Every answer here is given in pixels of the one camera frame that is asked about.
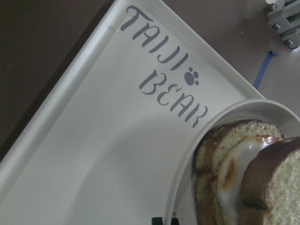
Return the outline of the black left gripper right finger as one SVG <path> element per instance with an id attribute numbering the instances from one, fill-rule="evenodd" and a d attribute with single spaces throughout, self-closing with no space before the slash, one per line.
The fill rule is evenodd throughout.
<path id="1" fill-rule="evenodd" d="M 171 219 L 171 225 L 179 225 L 179 220 L 175 217 Z"/>

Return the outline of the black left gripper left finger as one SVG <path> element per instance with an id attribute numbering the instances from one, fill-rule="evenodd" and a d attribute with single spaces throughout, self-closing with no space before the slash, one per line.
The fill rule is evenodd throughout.
<path id="1" fill-rule="evenodd" d="M 151 224 L 152 225 L 163 225 L 163 219 L 162 219 L 162 217 L 153 217 L 151 219 Z"/>

